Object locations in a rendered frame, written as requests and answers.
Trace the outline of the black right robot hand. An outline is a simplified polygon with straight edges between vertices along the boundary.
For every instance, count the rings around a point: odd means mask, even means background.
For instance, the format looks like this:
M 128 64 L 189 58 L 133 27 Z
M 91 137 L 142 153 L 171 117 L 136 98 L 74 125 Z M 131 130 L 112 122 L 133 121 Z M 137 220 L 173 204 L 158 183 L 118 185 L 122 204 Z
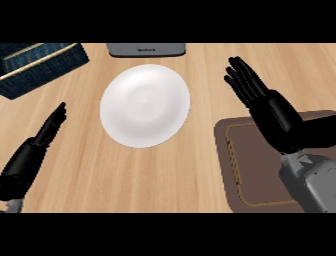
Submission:
M 244 103 L 263 137 L 280 154 L 336 145 L 336 115 L 304 120 L 279 91 L 239 57 L 229 58 L 224 81 Z

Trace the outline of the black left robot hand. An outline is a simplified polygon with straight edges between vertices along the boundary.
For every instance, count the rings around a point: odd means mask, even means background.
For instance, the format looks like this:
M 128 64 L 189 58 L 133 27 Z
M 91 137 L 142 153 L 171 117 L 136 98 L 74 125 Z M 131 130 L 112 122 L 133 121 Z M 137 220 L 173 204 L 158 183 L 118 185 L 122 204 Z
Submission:
M 34 183 L 47 149 L 66 120 L 66 103 L 50 114 L 41 129 L 19 146 L 0 174 L 0 201 L 22 199 Z

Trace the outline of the grey appliance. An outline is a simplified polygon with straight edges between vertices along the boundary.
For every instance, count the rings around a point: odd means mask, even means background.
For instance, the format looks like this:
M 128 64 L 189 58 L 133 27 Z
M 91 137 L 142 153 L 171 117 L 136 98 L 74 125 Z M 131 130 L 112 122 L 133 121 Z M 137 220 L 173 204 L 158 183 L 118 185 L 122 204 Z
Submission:
M 112 57 L 146 58 L 176 57 L 186 53 L 184 43 L 108 43 Z

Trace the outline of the dark blue wicker basket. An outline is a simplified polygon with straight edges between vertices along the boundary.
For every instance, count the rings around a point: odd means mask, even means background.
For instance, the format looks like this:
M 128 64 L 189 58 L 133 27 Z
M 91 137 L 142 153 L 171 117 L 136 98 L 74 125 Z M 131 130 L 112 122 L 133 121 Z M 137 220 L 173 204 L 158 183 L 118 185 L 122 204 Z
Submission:
M 19 98 L 89 61 L 80 43 L 0 43 L 0 95 Z

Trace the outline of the white plate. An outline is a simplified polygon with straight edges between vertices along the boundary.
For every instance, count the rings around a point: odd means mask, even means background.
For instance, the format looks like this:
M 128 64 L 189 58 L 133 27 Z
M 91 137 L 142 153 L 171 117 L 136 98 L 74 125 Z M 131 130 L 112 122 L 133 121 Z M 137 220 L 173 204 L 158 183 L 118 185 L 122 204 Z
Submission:
M 148 148 L 162 144 L 183 127 L 189 111 L 189 87 L 168 67 L 139 65 L 109 83 L 100 101 L 100 121 L 121 145 Z

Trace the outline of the brown tray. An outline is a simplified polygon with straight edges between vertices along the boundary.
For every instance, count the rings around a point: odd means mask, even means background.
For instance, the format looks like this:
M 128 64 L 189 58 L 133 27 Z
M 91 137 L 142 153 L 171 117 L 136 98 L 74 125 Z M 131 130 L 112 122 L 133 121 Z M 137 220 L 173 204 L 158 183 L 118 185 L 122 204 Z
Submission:
M 280 154 L 249 117 L 214 127 L 226 199 L 235 213 L 303 213 L 279 178 Z

